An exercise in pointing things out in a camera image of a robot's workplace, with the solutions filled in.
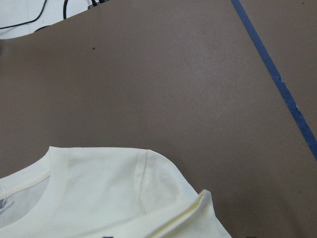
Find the cream long-sleeve cat shirt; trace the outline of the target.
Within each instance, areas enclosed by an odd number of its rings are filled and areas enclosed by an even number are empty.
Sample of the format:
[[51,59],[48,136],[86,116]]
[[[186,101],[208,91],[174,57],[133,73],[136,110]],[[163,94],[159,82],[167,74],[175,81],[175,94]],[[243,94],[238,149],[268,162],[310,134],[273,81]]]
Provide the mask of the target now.
[[211,193],[151,150],[57,148],[0,180],[3,238],[227,238]]

